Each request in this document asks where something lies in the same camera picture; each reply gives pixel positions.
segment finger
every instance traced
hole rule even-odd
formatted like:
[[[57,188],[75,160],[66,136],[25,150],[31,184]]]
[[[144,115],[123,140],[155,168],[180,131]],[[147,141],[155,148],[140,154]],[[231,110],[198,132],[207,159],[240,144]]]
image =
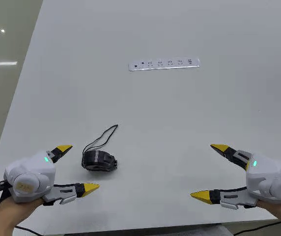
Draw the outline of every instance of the finger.
[[[261,200],[258,200],[257,203],[256,203],[256,206],[257,206],[257,207],[260,207],[260,208],[266,209],[266,208],[269,208],[270,203],[267,203],[267,202],[263,202],[263,201],[261,201]]]
[[[38,206],[42,205],[43,203],[44,203],[44,200],[42,198],[38,198],[38,199],[31,202],[31,204],[34,207],[38,207]]]

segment power strip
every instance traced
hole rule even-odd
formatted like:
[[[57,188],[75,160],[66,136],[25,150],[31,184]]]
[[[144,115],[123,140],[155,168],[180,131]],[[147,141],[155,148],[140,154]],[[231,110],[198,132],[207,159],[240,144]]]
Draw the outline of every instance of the power strip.
[[[199,67],[196,57],[174,57],[165,59],[135,60],[129,63],[129,71],[160,70]]]

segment gray floor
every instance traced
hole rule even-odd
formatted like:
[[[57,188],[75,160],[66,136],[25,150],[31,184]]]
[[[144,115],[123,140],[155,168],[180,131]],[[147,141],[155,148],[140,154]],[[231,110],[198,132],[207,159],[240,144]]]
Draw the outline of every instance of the gray floor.
[[[0,62],[17,61],[17,65],[0,66],[0,136],[15,92],[17,81],[28,50],[28,45],[38,17],[42,0],[0,0]],[[262,222],[228,223],[225,226],[232,232],[264,225]],[[122,235],[122,232],[99,235]],[[129,232],[124,235],[138,235]],[[246,233],[243,235],[281,235],[281,225]]]

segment table surface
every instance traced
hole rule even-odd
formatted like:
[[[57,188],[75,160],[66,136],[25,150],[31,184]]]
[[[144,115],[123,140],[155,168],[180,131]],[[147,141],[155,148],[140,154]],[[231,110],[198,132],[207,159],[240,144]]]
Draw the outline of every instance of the table surface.
[[[128,71],[135,59],[191,55],[200,68]],[[89,173],[84,146],[116,123],[102,150],[118,169]],[[73,144],[56,183],[100,188],[40,207],[22,226],[58,234],[273,218],[190,197],[245,186],[211,143],[281,160],[281,1],[44,0],[0,140],[0,180],[16,159]]]

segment sticker label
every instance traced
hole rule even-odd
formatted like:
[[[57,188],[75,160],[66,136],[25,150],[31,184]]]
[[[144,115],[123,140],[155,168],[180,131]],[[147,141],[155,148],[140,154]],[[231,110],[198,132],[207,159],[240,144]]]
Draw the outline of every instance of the sticker label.
[[[33,186],[30,185],[30,184],[26,184],[26,183],[18,182],[16,184],[15,188],[17,190],[21,190],[21,191],[24,191],[24,192],[27,192],[27,193],[32,193],[33,192]]]

